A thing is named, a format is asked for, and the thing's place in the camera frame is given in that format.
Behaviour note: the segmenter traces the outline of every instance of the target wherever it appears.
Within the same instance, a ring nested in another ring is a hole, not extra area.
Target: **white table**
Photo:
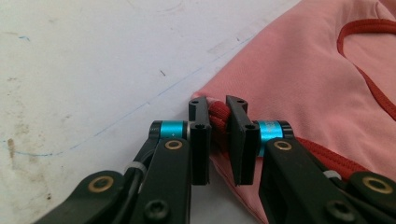
[[[188,101],[298,0],[0,3],[0,223],[31,223],[85,176],[123,172]],[[211,167],[191,223],[255,223]]]

